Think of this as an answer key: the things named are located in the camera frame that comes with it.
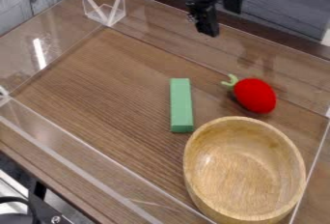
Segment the wooden bowl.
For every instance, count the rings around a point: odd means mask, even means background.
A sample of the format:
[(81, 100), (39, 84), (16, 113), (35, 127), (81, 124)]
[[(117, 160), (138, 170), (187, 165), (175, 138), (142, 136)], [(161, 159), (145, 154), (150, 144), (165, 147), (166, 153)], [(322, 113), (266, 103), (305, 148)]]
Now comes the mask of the wooden bowl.
[(190, 197), (218, 224), (276, 224), (306, 188), (306, 163), (288, 135), (268, 123), (229, 116), (202, 125), (183, 154)]

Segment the green rectangular block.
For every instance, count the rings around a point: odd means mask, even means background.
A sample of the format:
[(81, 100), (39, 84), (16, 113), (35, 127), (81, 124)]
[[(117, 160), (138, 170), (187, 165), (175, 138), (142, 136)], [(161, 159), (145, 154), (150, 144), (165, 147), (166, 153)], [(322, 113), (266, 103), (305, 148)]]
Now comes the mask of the green rectangular block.
[(191, 82), (189, 78), (170, 79), (170, 131), (177, 133), (194, 130), (194, 108)]

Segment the clear acrylic tray wall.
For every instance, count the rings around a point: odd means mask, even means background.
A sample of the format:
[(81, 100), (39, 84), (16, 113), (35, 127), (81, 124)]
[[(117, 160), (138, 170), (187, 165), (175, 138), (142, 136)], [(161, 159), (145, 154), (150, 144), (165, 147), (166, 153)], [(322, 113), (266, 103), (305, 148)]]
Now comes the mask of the clear acrylic tray wall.
[(0, 152), (99, 224), (214, 224), (3, 87)]

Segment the clear acrylic corner bracket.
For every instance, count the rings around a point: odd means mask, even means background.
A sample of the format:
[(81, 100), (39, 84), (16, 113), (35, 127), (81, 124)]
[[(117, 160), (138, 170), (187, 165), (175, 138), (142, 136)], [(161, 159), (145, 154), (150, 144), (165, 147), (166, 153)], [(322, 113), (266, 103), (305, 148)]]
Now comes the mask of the clear acrylic corner bracket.
[(127, 15), (126, 0), (115, 0), (114, 5), (97, 5), (94, 0), (82, 0), (85, 14), (89, 19), (113, 27)]

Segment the red plush strawberry toy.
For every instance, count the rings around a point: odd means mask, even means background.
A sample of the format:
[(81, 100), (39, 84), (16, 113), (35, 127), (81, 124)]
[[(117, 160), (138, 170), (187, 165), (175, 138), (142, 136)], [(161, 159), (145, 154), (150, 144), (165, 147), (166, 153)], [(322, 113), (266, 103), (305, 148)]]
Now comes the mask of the red plush strawberry toy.
[(230, 74), (229, 78), (230, 80), (222, 81), (221, 84), (229, 88), (238, 103), (254, 113), (273, 112), (277, 98), (270, 84), (258, 78), (240, 79), (234, 74)]

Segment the black table clamp mount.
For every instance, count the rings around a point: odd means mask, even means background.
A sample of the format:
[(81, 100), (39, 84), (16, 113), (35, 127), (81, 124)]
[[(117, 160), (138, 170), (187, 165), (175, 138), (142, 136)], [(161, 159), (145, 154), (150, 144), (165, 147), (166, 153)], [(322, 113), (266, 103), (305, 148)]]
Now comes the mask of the black table clamp mount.
[(47, 187), (35, 181), (28, 189), (28, 200), (38, 214), (38, 224), (74, 224), (46, 202)]

